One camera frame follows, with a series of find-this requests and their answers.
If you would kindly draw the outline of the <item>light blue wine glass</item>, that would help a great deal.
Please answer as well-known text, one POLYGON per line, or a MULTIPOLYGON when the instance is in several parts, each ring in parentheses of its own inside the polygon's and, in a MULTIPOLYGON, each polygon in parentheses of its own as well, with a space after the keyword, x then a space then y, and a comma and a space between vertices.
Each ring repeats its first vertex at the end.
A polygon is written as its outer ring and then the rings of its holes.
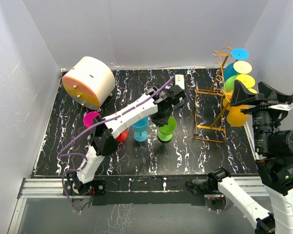
POLYGON ((138 142, 143 142, 147 139, 148 117, 137 121, 132 125, 134 129, 134 139, 138 142))

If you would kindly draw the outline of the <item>red wine glass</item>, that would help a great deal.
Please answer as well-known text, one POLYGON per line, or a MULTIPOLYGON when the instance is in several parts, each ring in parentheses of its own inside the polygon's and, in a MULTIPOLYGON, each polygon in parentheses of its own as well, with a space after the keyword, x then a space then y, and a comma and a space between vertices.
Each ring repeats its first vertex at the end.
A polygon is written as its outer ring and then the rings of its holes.
POLYGON ((116 137, 116 140, 118 142, 123 142, 127 139, 127 137, 128 137, 128 132, 127 130, 124 130, 116 137))

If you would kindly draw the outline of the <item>magenta wine glass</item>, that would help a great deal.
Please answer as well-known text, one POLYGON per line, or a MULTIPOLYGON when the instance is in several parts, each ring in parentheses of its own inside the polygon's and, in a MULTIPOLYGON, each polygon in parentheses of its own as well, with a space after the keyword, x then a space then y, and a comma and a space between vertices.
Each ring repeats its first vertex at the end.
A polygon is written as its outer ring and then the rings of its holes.
POLYGON ((98 123, 98 121, 96 119, 97 117, 101 117, 101 115, 100 115, 100 113, 98 113, 96 111, 87 113, 83 118, 83 123, 84 123, 85 127, 88 129, 92 125, 98 123))

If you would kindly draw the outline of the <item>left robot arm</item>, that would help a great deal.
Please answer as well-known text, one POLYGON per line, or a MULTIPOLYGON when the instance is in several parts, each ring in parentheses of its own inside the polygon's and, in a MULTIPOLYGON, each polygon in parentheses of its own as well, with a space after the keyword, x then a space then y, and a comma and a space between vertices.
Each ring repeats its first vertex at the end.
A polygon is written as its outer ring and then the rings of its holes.
POLYGON ((151 120, 158 127, 167 127, 172 112, 183 106, 186 97, 184 90, 179 85, 167 89, 164 85, 160 88, 152 87, 138 100, 107 117, 95 117, 93 124, 73 138, 58 153, 58 157, 68 156, 67 150, 75 141, 87 132, 91 133, 91 144, 86 155, 77 155, 84 159, 78 169, 69 169, 64 174, 73 173, 71 187, 79 194, 91 191, 95 172, 106 156, 113 154, 117 148, 116 138, 130 126, 142 121, 144 118, 151 120))

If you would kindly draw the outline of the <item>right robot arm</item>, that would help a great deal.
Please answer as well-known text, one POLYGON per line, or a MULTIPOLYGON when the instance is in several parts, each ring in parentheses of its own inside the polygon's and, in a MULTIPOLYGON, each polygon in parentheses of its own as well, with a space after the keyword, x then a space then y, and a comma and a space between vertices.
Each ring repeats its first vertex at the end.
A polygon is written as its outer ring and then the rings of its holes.
POLYGON ((283 94, 261 81, 258 92, 252 93, 236 80, 230 105, 249 106, 242 113, 252 117, 254 148, 262 157, 255 163, 272 211, 255 202, 224 168, 208 175, 208 189, 228 197, 255 233, 293 234, 293 130, 279 129, 281 121, 293 111, 293 92, 283 94))

